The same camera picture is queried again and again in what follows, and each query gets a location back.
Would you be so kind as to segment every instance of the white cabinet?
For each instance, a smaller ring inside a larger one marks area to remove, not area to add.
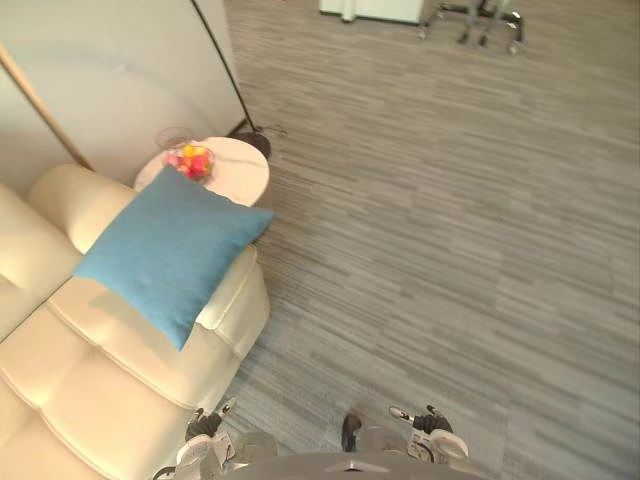
[[[356,17],[418,23],[424,0],[320,0],[320,11],[336,13],[345,21]]]

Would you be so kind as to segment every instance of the round side table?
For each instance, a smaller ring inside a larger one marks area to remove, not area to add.
[[[213,174],[202,186],[250,207],[265,193],[269,184],[269,164],[260,151],[234,138],[209,137],[194,145],[207,147],[213,152]],[[149,185],[162,167],[164,152],[160,152],[142,167],[133,188],[136,192]]]

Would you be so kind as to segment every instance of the pillow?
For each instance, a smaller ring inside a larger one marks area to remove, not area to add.
[[[182,350],[233,260],[272,218],[273,212],[235,204],[166,166],[74,273],[124,297]]]

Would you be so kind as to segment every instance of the cream leather sofa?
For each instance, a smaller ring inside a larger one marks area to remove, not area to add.
[[[252,245],[182,352],[120,297],[70,278],[134,195],[74,165],[48,172],[26,202],[0,185],[2,480],[150,478],[193,410],[223,397],[267,321]]]

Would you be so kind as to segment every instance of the gray carpet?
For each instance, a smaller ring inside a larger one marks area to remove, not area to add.
[[[251,111],[289,132],[234,433],[335,451],[352,406],[406,433],[387,407],[432,403],[496,478],[638,477],[638,2],[514,3],[517,57],[461,18],[423,42],[227,1]]]

